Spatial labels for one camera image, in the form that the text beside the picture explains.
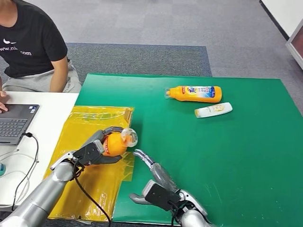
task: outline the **yellow plastic sheet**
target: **yellow plastic sheet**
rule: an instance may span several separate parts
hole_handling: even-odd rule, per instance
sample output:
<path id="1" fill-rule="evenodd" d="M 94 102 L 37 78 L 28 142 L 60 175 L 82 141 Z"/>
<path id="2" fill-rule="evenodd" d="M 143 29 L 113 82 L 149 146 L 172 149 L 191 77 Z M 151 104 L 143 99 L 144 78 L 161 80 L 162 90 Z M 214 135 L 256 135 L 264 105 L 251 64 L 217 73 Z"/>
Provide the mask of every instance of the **yellow plastic sheet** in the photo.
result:
<path id="1" fill-rule="evenodd" d="M 64 123 L 49 167 L 64 153 L 79 149 L 97 130 L 129 127 L 132 112 L 133 108 L 129 107 L 76 106 Z M 51 173 L 49 167 L 45 177 Z M 134 156 L 125 152 L 116 164 L 85 167 L 79 180 L 111 217 L 121 182 L 131 180 L 133 167 Z M 107 221 L 103 212 L 83 194 L 75 181 L 67 183 L 49 218 Z"/>

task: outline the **hand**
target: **hand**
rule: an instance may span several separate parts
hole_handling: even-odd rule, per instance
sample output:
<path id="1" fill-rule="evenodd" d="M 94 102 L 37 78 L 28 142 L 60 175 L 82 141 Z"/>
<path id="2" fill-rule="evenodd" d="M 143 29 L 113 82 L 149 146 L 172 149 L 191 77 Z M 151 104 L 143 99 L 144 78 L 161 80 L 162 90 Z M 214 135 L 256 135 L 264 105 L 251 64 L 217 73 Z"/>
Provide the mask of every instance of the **hand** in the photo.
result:
<path id="1" fill-rule="evenodd" d="M 0 101 L 3 100 L 3 98 L 5 98 L 7 96 L 7 93 L 5 91 L 0 91 Z M 3 103 L 0 102 L 0 113 L 2 111 L 8 111 L 8 108 L 6 108 Z"/>

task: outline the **orange bottle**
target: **orange bottle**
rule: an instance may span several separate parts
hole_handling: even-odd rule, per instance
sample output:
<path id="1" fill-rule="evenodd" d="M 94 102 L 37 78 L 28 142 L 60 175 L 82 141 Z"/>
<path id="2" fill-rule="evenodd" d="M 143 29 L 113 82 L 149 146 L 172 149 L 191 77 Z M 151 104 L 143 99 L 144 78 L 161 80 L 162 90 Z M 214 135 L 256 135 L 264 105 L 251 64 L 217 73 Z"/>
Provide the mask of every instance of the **orange bottle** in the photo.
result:
<path id="1" fill-rule="evenodd" d="M 222 90 L 218 86 L 178 86 L 166 89 L 165 97 L 178 101 L 218 103 L 222 98 Z"/>
<path id="2" fill-rule="evenodd" d="M 130 128 L 123 129 L 122 133 L 114 132 L 107 136 L 104 142 L 104 156 L 122 155 L 127 147 L 137 145 L 138 137 L 137 133 Z"/>

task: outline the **robotic arm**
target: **robotic arm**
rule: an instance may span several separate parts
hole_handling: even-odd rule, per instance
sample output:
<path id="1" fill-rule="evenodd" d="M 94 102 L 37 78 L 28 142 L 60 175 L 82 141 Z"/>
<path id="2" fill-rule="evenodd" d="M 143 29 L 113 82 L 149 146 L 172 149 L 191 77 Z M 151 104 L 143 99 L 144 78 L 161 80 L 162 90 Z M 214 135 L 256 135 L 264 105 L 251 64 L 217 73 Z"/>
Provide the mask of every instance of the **robotic arm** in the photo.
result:
<path id="1" fill-rule="evenodd" d="M 79 176 L 85 166 L 110 164 L 119 161 L 121 156 L 104 156 L 103 144 L 107 135 L 122 132 L 121 127 L 99 130 L 88 139 L 82 147 L 60 157 L 51 167 L 51 174 L 43 180 L 15 211 L 0 223 L 0 227 L 40 227 L 60 198 L 67 182 Z M 206 211 L 188 192 L 178 186 L 160 164 L 146 153 L 136 149 L 134 155 L 145 162 L 152 172 L 142 195 L 130 194 L 137 204 L 155 205 L 171 211 L 172 222 L 182 227 L 213 227 Z"/>
<path id="2" fill-rule="evenodd" d="M 110 164 L 121 156 L 104 156 L 103 143 L 113 132 L 122 132 L 121 127 L 99 130 L 88 139 L 82 148 L 64 154 L 51 167 L 51 174 L 43 180 L 15 211 L 0 223 L 0 227 L 40 227 L 60 198 L 67 182 L 78 176 L 85 166 Z"/>
<path id="3" fill-rule="evenodd" d="M 146 153 L 136 149 L 134 155 L 145 162 L 153 174 L 142 191 L 142 195 L 131 193 L 131 200 L 137 204 L 154 205 L 172 214 L 172 225 L 176 221 L 182 227 L 214 227 L 206 216 L 207 212 L 188 192 L 179 189 L 160 164 Z"/>

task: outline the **green table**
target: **green table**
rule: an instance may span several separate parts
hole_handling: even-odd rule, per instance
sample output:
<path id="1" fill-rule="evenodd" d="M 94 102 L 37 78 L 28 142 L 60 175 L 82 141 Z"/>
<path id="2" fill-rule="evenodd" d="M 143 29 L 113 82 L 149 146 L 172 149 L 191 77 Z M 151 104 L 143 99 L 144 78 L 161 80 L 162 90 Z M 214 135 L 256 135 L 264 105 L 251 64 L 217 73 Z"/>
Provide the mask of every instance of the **green table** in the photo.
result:
<path id="1" fill-rule="evenodd" d="M 206 103 L 165 99 L 165 87 L 221 87 L 230 113 L 197 119 Z M 137 146 L 166 168 L 218 226 L 302 226 L 303 118 L 279 79 L 88 74 L 76 105 L 133 106 Z M 151 179 L 136 159 L 114 221 L 170 223 L 169 212 L 132 203 Z"/>

